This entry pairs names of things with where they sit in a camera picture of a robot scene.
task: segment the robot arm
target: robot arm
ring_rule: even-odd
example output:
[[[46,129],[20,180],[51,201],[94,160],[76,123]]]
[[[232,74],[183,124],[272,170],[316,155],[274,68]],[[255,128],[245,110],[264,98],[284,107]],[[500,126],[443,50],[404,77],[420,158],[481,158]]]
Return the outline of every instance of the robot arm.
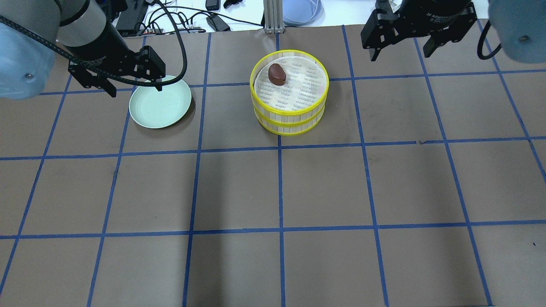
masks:
[[[153,48],[130,50],[96,0],[2,0],[0,15],[8,20],[0,23],[0,97],[25,99],[39,94],[54,59],[52,50],[4,24],[10,21],[33,32],[30,35],[37,34],[43,43],[55,44],[57,39],[76,58],[68,70],[85,88],[102,88],[115,97],[116,87],[108,78],[126,75],[151,80],[148,85],[158,90],[166,85],[156,82],[165,76],[165,63]],[[99,73],[89,72],[94,69]]]
[[[388,45],[426,36],[430,39],[423,53],[430,57],[448,42],[460,42],[477,20],[471,0],[404,0],[394,11],[391,2],[376,0],[376,9],[360,34],[372,61]],[[508,57],[546,62],[546,0],[489,0],[489,19]]]

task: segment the black cable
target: black cable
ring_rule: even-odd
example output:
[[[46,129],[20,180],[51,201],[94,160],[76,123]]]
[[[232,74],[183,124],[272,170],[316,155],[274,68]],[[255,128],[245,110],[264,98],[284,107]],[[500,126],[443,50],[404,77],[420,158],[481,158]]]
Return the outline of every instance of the black cable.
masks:
[[[208,12],[199,11],[199,12],[193,14],[193,15],[189,18],[189,23],[193,24],[193,18],[194,18],[195,16],[197,16],[197,15],[200,15],[200,14],[203,14],[203,15],[205,15],[205,16],[210,16],[210,13],[208,13]]]
[[[182,25],[184,27],[184,29],[187,29],[187,27],[184,25],[184,21],[183,21],[183,19],[182,19],[182,17],[180,15],[178,15],[176,12],[173,12],[173,11],[169,12],[169,14],[173,14],[173,15],[175,15],[176,17],[178,17],[180,19],[180,23],[175,22],[174,29],[178,29],[178,25]],[[159,28],[159,24],[156,21],[159,18],[163,17],[164,15],[167,15],[167,14],[163,13],[163,14],[157,16],[154,20],[152,20],[151,24],[148,24],[144,29],[147,29],[150,26],[152,26],[152,28],[153,28],[153,25],[156,25]]]
[[[197,33],[206,33],[205,29],[202,28],[184,28],[178,29],[177,31],[188,31],[191,33],[191,31],[197,31]],[[144,36],[157,36],[157,35],[171,35],[177,31],[169,31],[169,32],[163,32],[163,33],[139,33],[139,34],[127,34],[123,35],[124,38],[131,38],[131,37],[144,37]]]
[[[158,11],[160,11],[160,10],[162,10],[162,8],[158,8],[158,9],[156,9],[155,11],[153,11],[152,14],[150,14],[150,16],[148,17],[148,24],[150,24],[150,23],[152,22],[151,20],[152,20],[153,15],[154,15],[155,13],[157,13]],[[162,13],[159,17],[165,16],[165,15],[166,15],[166,13]]]
[[[165,11],[169,11],[167,9],[167,7],[163,4],[163,2],[161,2],[160,0],[154,0],[156,3],[158,3]],[[175,22],[174,22],[174,19],[173,17],[168,14],[169,16],[169,20],[171,21],[171,23],[173,24],[174,27],[176,27],[175,25]],[[41,37],[40,35],[37,35],[35,34],[34,32],[30,31],[29,29],[19,25],[18,23],[15,23],[9,19],[7,19],[6,17],[0,15],[0,22],[5,24],[6,26],[32,38],[33,40],[41,43],[42,45],[46,46],[47,48],[53,50],[54,52],[58,53],[59,55],[63,56],[64,58],[68,59],[69,61],[71,62],[74,62],[78,65],[81,65],[83,67],[85,67],[87,70],[90,70],[96,74],[100,74],[106,78],[109,78],[109,79],[112,79],[112,80],[115,80],[115,81],[119,81],[119,82],[122,82],[122,83],[125,83],[125,84],[130,84],[130,85],[137,85],[137,86],[147,86],[147,87],[150,87],[150,86],[165,86],[165,85],[169,85],[169,84],[173,84],[173,83],[176,83],[180,80],[182,80],[182,78],[184,77],[184,75],[186,74],[186,70],[187,70],[187,66],[188,66],[188,62],[187,62],[187,59],[186,59],[186,49],[184,48],[184,43],[182,42],[182,37],[180,36],[180,33],[179,31],[176,31],[175,34],[176,34],[176,37],[178,39],[178,42],[179,42],[179,45],[180,45],[180,49],[182,51],[182,71],[180,72],[180,74],[176,77],[174,77],[173,79],[171,80],[168,80],[168,81],[161,81],[161,82],[142,82],[142,81],[135,81],[135,80],[131,80],[131,79],[126,79],[126,78],[122,78],[120,76],[117,76],[117,75],[114,75],[114,74],[111,74],[105,70],[102,70],[98,67],[95,67],[95,66],[92,66],[92,65],[89,65],[89,63],[85,62],[85,61],[82,61],[80,60],[79,58],[76,58],[75,56],[73,56],[72,54],[66,52],[65,50],[63,50],[62,48],[58,47],[57,45],[53,44],[52,42],[48,41],[47,39]]]
[[[186,24],[189,25],[188,23],[188,16],[186,16],[186,14],[184,14],[184,12],[180,11],[180,12],[177,12],[176,13],[179,17],[180,17],[180,14],[182,14],[182,16],[184,16],[184,19],[186,20]]]
[[[143,25],[144,26],[144,29],[146,29],[146,25],[143,23],[143,22],[139,22],[137,23],[134,27],[133,27],[133,30],[135,32],[138,32],[139,30],[137,29],[137,26],[140,26],[140,25]]]
[[[159,24],[157,24],[155,21],[152,22],[152,30],[155,32],[155,33],[159,33],[160,32],[160,27],[159,27]]]
[[[478,57],[480,58],[480,60],[489,60],[490,58],[494,57],[495,54],[497,54],[499,51],[501,51],[501,48],[502,48],[501,44],[499,44],[497,46],[497,48],[495,48],[495,50],[493,50],[493,52],[491,52],[488,55],[483,55],[483,43],[485,41],[485,37],[487,37],[487,33],[489,32],[490,27],[491,27],[491,22],[489,22],[489,20],[488,20],[487,23],[485,24],[485,27],[483,27],[482,35],[479,36],[479,40],[478,40]]]
[[[173,6],[169,6],[170,9],[188,9],[188,10],[194,10],[194,11],[202,11],[202,12],[206,12],[206,13],[209,13],[209,14],[214,14],[214,15],[218,15],[218,16],[222,16],[222,17],[225,17],[227,19],[231,19],[233,21],[237,21],[237,22],[243,22],[243,23],[248,23],[249,25],[254,25],[254,26],[258,26],[258,27],[262,27],[262,25],[260,25],[259,23],[254,23],[254,22],[250,22],[250,21],[244,21],[244,20],[240,20],[240,19],[235,19],[235,18],[231,18],[229,16],[226,16],[226,15],[223,15],[223,14],[219,14],[219,13],[215,13],[213,11],[207,11],[207,10],[201,10],[201,9],[194,9],[194,8],[190,8],[190,7],[181,7],[181,6],[178,6],[178,5],[173,5]],[[156,12],[158,12],[160,9],[156,9],[155,11],[152,12],[152,15],[155,14]]]

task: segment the green plate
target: green plate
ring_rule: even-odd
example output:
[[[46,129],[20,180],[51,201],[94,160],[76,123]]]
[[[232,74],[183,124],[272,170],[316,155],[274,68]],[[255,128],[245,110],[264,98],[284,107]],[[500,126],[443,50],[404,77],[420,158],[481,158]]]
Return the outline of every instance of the green plate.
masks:
[[[174,76],[165,76],[163,81],[171,79]],[[143,127],[164,128],[179,121],[191,101],[192,93],[183,80],[163,86],[161,92],[155,87],[139,86],[129,100],[129,113]]]

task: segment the power adapter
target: power adapter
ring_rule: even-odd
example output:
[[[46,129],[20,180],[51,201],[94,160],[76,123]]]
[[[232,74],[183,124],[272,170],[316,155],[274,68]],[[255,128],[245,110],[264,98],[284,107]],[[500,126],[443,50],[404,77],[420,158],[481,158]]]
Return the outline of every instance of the power adapter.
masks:
[[[207,11],[217,11],[220,9],[220,0],[206,0],[205,7]]]
[[[231,31],[231,28],[218,15],[210,15],[206,18],[206,22],[216,32]]]

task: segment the blue grid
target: blue grid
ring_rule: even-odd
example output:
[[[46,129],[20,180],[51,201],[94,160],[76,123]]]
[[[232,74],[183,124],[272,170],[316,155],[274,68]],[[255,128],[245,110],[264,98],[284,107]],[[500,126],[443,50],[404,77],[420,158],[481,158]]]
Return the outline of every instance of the blue grid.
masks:
[[[482,29],[481,23],[478,21],[478,26],[480,29]],[[2,293],[3,287],[5,285],[5,281],[7,279],[9,268],[11,266],[13,257],[16,252],[17,244],[19,240],[21,239],[49,239],[49,238],[100,238],[99,243],[99,249],[97,252],[97,259],[93,271],[93,278],[91,281],[91,287],[88,295],[88,301],[87,301],[87,307],[91,306],[91,301],[93,297],[93,290],[94,285],[97,278],[98,268],[100,265],[100,256],[102,253],[102,247],[104,244],[104,238],[113,238],[113,237],[148,237],[148,236],[165,236],[165,235],[187,235],[188,236],[188,246],[187,246],[187,259],[186,259],[186,270],[185,270],[185,279],[184,279],[184,287],[183,287],[183,306],[187,305],[187,295],[188,295],[188,284],[189,284],[189,274],[190,274],[190,263],[191,263],[191,252],[192,252],[192,242],[193,242],[193,236],[194,235],[210,235],[210,234],[243,234],[243,233],[279,233],[280,236],[280,270],[281,270],[281,305],[284,307],[286,306],[286,292],[285,292],[285,280],[284,280],[284,233],[285,232],[311,232],[311,231],[344,231],[344,230],[373,230],[375,241],[376,241],[376,249],[377,249],[377,256],[378,256],[378,265],[379,265],[379,272],[381,276],[381,284],[382,284],[382,290],[383,290],[383,298],[384,303],[386,306],[389,306],[389,300],[388,300],[388,291],[387,291],[387,281],[385,280],[384,275],[384,268],[383,268],[383,260],[382,260],[382,254],[381,254],[381,242],[379,239],[379,230],[380,229],[405,229],[405,228],[442,228],[442,227],[466,227],[468,229],[468,233],[470,236],[470,240],[472,243],[472,248],[474,251],[474,256],[476,258],[476,264],[480,273],[480,278],[482,280],[482,284],[484,287],[484,294],[487,299],[487,302],[489,305],[492,305],[491,296],[488,290],[487,282],[485,279],[485,275],[483,272],[483,268],[481,265],[481,261],[479,258],[479,253],[477,249],[477,245],[473,236],[472,227],[483,227],[483,226],[500,226],[500,225],[532,225],[532,224],[546,224],[546,220],[513,220],[513,221],[483,221],[483,222],[473,222],[470,221],[470,218],[468,216],[468,212],[466,210],[465,201],[463,198],[463,191],[461,190],[459,179],[456,173],[456,168],[453,162],[453,158],[451,156],[449,144],[452,143],[475,143],[475,142],[491,142],[491,141],[528,141],[530,144],[530,148],[533,152],[533,155],[536,159],[537,165],[541,171],[541,174],[543,176],[544,181],[546,182],[546,172],[544,171],[543,164],[541,160],[538,157],[538,154],[536,152],[536,149],[534,147],[533,141],[534,140],[546,140],[546,136],[530,136],[525,124],[523,123],[523,120],[518,112],[516,103],[514,102],[512,95],[510,94],[510,91],[508,89],[508,86],[504,80],[503,75],[504,74],[520,74],[520,73],[535,73],[535,72],[546,72],[546,69],[530,69],[530,70],[506,70],[502,71],[495,58],[493,58],[493,62],[495,64],[496,71],[494,72],[475,72],[475,73],[439,73],[439,74],[428,74],[426,71],[426,67],[423,61],[423,57],[421,55],[421,51],[419,49],[419,45],[417,43],[417,40],[415,39],[415,45],[418,50],[419,60],[421,62],[422,68],[423,68],[423,74],[411,74],[411,75],[386,75],[386,76],[354,76],[353,72],[353,66],[352,66],[352,59],[351,59],[351,53],[348,46],[348,39],[345,31],[345,27],[342,26],[343,31],[343,38],[345,41],[345,47],[347,51],[347,58],[349,63],[349,69],[351,73],[350,78],[331,78],[330,81],[351,81],[352,83],[352,90],[353,90],[353,98],[354,98],[354,106],[355,110],[357,112],[357,123],[359,128],[359,134],[360,134],[360,143],[348,143],[348,144],[324,144],[324,145],[291,145],[291,146],[283,146],[282,145],[282,138],[279,136],[277,139],[277,146],[267,146],[267,147],[243,147],[243,148],[228,148],[228,149],[208,149],[208,150],[202,150],[201,144],[202,144],[202,138],[203,138],[203,124],[204,124],[204,115],[205,115],[205,99],[206,99],[206,89],[207,87],[219,87],[219,86],[245,86],[249,83],[247,82],[240,82],[240,83],[226,83],[226,84],[207,84],[207,73],[208,73],[208,65],[209,65],[209,56],[210,56],[210,44],[211,44],[211,35],[209,33],[208,41],[207,41],[207,53],[206,53],[206,62],[205,62],[205,75],[204,75],[204,81],[202,85],[191,85],[190,87],[197,87],[197,88],[203,88],[203,100],[202,100],[202,108],[201,108],[201,117],[200,117],[200,128],[199,128],[199,141],[198,141],[198,148],[196,150],[180,150],[180,151],[150,151],[150,152],[123,152],[123,145],[125,140],[125,135],[127,132],[127,126],[129,121],[129,112],[127,112],[126,120],[123,128],[123,134],[122,139],[120,143],[120,149],[118,153],[111,153],[111,154],[104,154],[104,155],[65,155],[65,156],[48,156],[47,152],[51,143],[51,139],[53,136],[53,133],[55,131],[55,127],[57,125],[57,121],[64,103],[64,99],[66,95],[74,95],[74,94],[80,94],[80,93],[94,93],[94,92],[102,92],[102,90],[83,90],[83,91],[68,91],[68,86],[70,84],[70,81],[72,79],[72,76],[69,77],[67,84],[65,86],[65,89],[63,92],[48,92],[48,93],[42,93],[41,95],[62,95],[61,102],[59,104],[59,107],[57,109],[57,113],[55,116],[55,120],[53,122],[51,132],[48,138],[48,142],[46,144],[44,153],[42,156],[27,156],[27,157],[0,157],[0,161],[8,161],[8,160],[40,160],[40,166],[38,168],[27,205],[25,207],[25,211],[19,226],[19,230],[17,232],[17,235],[0,235],[0,239],[14,239],[13,248],[11,250],[8,264],[6,265],[2,282],[0,284],[0,293]],[[489,51],[491,51],[491,47],[489,43],[486,40],[486,45]],[[280,49],[280,41],[279,41],[279,35],[276,34],[276,50]],[[443,76],[461,76],[461,75],[494,75],[497,74],[503,84],[503,87],[506,91],[506,94],[509,98],[509,101],[512,105],[512,108],[520,122],[521,128],[524,131],[524,137],[514,137],[514,138],[488,138],[488,139],[447,139],[445,131],[443,129],[442,120],[440,117],[440,113],[438,111],[436,101],[434,98],[434,93],[432,91],[431,85],[430,85],[430,78],[439,78]],[[393,142],[372,142],[368,143],[365,141],[364,138],[364,132],[362,128],[362,124],[360,122],[360,114],[359,114],[359,108],[358,108],[358,97],[356,93],[356,86],[355,86],[355,80],[367,80],[367,79],[397,79],[397,78],[424,78],[426,80],[431,100],[434,106],[434,110],[438,119],[438,124],[440,126],[442,139],[441,140],[425,140],[425,141],[393,141]],[[134,91],[135,87],[133,88],[122,88],[118,89],[118,91]],[[377,223],[377,218],[375,214],[375,208],[374,208],[374,202],[373,202],[373,194],[372,194],[372,183],[369,173],[369,166],[367,162],[367,154],[366,154],[366,148],[368,146],[396,146],[396,145],[412,145],[412,144],[444,144],[446,147],[446,152],[448,154],[449,163],[453,172],[453,177],[455,180],[455,184],[457,187],[457,191],[459,194],[460,202],[461,202],[461,209],[464,213],[465,222],[459,222],[459,223],[416,223],[416,224],[401,224],[401,225],[379,225]],[[304,149],[304,148],[326,148],[326,147],[357,147],[360,146],[362,148],[363,152],[363,159],[364,159],[364,171],[366,173],[366,185],[368,188],[368,194],[369,194],[369,200],[370,200],[370,210],[372,213],[372,225],[351,225],[351,226],[324,226],[324,227],[284,227],[283,225],[283,200],[282,200],[282,151],[283,150],[291,150],[291,149]],[[196,231],[194,230],[194,218],[195,218],[195,205],[197,201],[197,188],[198,188],[198,179],[199,179],[199,164],[200,164],[200,155],[203,152],[229,152],[229,151],[256,151],[256,150],[276,150],[278,152],[278,184],[279,184],[279,227],[278,228],[244,228],[244,229],[217,229],[217,230],[209,230],[209,231]],[[130,232],[130,233],[107,233],[107,225],[108,225],[108,218],[109,218],[109,212],[112,202],[112,197],[114,195],[116,180],[117,180],[117,171],[119,169],[121,159],[124,156],[141,156],[141,155],[174,155],[174,154],[197,154],[197,160],[195,164],[195,177],[194,177],[194,190],[193,190],[193,199],[192,199],[192,211],[191,211],[191,219],[190,219],[190,228],[188,231],[165,231],[165,232]],[[25,224],[26,216],[28,214],[32,197],[35,191],[36,184],[40,177],[40,172],[43,167],[45,160],[50,159],[79,159],[79,158],[106,158],[106,157],[117,157],[117,165],[116,170],[114,172],[114,177],[112,179],[112,186],[109,194],[109,200],[108,200],[108,206],[105,213],[104,223],[103,223],[103,229],[101,233],[79,233],[79,234],[30,234],[30,235],[23,235],[22,229]]]
[[[479,253],[478,253],[478,246],[476,245],[476,240],[474,239],[474,232],[472,231],[472,226],[470,225],[470,218],[468,217],[468,211],[466,210],[465,199],[462,195],[461,185],[459,183],[459,177],[457,176],[457,171],[455,169],[455,163],[453,162],[453,157],[451,156],[451,149],[449,148],[449,143],[447,142],[446,132],[443,128],[442,118],[440,117],[440,111],[438,110],[438,106],[436,104],[436,98],[434,97],[434,93],[432,92],[432,86],[430,85],[429,76],[427,75],[427,72],[426,72],[425,62],[423,61],[423,55],[421,54],[419,44],[417,43],[416,38],[414,38],[413,41],[415,42],[415,47],[417,48],[417,54],[419,55],[421,67],[423,68],[423,72],[425,74],[426,85],[429,89],[430,99],[432,100],[432,105],[434,106],[434,112],[436,113],[436,117],[438,119],[438,125],[440,126],[440,132],[442,133],[443,143],[444,143],[444,146],[446,147],[447,157],[449,159],[449,165],[451,166],[453,179],[455,180],[455,186],[457,187],[457,193],[459,194],[459,201],[461,202],[461,209],[465,217],[466,227],[468,229],[468,234],[470,236],[470,243],[472,244],[472,250],[474,252],[474,257],[476,258],[476,264],[478,266],[479,275],[482,280],[485,298],[487,300],[487,304],[491,306],[492,305],[491,295],[489,294],[489,288],[487,286],[487,281],[485,280],[485,274],[483,273],[482,261],[480,260]]]

